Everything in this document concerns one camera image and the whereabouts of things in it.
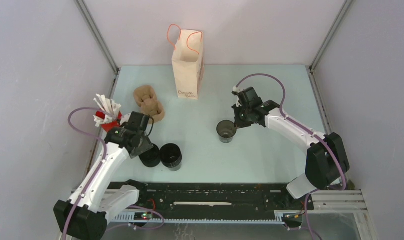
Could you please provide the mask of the black takeout cup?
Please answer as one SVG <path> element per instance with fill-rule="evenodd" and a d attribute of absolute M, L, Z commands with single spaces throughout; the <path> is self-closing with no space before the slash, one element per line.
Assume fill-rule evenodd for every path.
<path fill-rule="evenodd" d="M 235 124 L 230 120 L 222 120 L 216 126 L 216 132 L 220 142 L 230 143 L 237 132 Z"/>

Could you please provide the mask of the black cup stack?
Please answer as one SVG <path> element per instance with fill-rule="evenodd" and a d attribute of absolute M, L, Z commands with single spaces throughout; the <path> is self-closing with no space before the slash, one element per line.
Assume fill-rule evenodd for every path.
<path fill-rule="evenodd" d="M 170 171 L 178 171 L 181 168 L 182 153 L 178 145 L 167 143 L 159 150 L 161 163 Z"/>

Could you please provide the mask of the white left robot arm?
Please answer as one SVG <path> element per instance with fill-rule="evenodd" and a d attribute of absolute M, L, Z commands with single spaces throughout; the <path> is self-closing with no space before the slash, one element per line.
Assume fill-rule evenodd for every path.
<path fill-rule="evenodd" d="M 83 182 L 66 201 L 58 200 L 53 211 L 64 240 L 99 240 L 107 225 L 121 211 L 133 205 L 142 208 L 148 202 L 146 192 L 126 185 L 108 198 L 104 194 L 113 175 L 127 158 L 134 158 L 153 148 L 146 129 L 153 119 L 132 112 L 120 125 L 99 138 L 102 152 Z"/>

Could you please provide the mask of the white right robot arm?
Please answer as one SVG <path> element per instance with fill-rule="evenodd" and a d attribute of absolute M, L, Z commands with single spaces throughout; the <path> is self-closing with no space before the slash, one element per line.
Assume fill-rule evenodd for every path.
<path fill-rule="evenodd" d="M 314 131 L 289 116 L 268 100 L 255 107 L 236 103 L 232 106 L 236 128 L 258 124 L 274 130 L 295 144 L 306 156 L 304 172 L 289 182 L 280 196 L 283 207 L 295 208 L 301 197 L 324 189 L 337 179 L 345 181 L 349 163 L 341 137 L 336 133 Z"/>

